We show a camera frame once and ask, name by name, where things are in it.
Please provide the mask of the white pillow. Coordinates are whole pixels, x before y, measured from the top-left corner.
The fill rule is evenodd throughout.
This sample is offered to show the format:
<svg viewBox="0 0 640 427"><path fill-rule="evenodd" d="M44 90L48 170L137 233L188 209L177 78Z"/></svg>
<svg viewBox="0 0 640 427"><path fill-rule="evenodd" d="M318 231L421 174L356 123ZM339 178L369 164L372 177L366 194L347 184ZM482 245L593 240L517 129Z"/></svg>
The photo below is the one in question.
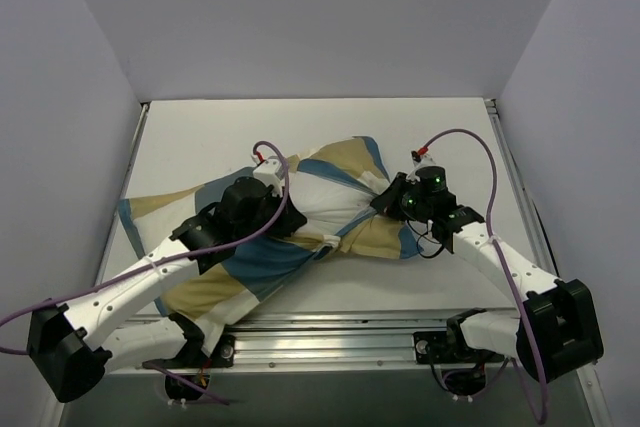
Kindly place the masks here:
<svg viewBox="0 0 640 427"><path fill-rule="evenodd" d="M307 173L290 175L290 199L307 219L297 235L338 235L365 211L369 192Z"/></svg>

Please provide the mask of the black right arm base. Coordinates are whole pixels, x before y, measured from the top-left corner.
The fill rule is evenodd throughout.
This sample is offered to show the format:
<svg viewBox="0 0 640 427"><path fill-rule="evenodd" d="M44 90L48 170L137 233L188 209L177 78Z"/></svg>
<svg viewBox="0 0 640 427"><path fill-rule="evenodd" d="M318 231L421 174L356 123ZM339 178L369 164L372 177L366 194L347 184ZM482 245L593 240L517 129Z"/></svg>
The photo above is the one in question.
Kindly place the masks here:
<svg viewBox="0 0 640 427"><path fill-rule="evenodd" d="M436 385L444 392L454 396L473 397L488 387L485 367L486 362L480 361L472 368L442 372L431 363L430 371Z"/></svg>

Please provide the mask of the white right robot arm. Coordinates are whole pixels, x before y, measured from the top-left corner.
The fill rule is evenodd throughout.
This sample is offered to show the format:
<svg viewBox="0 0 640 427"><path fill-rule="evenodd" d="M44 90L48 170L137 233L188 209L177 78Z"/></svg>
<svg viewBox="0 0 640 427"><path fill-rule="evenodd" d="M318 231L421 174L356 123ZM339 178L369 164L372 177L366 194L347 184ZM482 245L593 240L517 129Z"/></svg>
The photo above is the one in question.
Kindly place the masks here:
<svg viewBox="0 0 640 427"><path fill-rule="evenodd" d="M491 351L515 359L531 378L551 382L603 357L589 288L541 269L491 233L485 219L449 191L443 168L397 174L371 206L394 220L430 225L445 250L512 298L514 315L475 308L448 320L444 347L453 358Z"/></svg>

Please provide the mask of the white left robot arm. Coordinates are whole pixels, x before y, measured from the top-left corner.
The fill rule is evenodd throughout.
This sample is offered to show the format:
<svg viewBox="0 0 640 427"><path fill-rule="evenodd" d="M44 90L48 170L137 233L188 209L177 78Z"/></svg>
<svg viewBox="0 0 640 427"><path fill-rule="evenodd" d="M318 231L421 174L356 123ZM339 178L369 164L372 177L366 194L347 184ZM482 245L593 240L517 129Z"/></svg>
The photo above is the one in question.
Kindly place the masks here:
<svg viewBox="0 0 640 427"><path fill-rule="evenodd" d="M205 340L193 321L172 314L140 329L125 329L123 322L164 292L233 258L240 247L267 235L284 238L305 222L291 201L287 175L240 177L220 201L184 220L119 276L35 307L26 353L61 403L84 396L120 367L162 358L190 366Z"/></svg>

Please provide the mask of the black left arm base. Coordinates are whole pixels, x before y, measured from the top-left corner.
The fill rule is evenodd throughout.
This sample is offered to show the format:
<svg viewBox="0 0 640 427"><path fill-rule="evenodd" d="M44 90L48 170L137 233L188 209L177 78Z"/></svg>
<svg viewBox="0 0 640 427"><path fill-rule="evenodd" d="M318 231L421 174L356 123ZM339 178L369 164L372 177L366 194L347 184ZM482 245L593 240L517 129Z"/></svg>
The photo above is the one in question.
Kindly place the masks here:
<svg viewBox="0 0 640 427"><path fill-rule="evenodd" d="M210 397L204 394L210 383L208 372L198 372L193 375L166 374L161 392L173 401L208 401Z"/></svg>

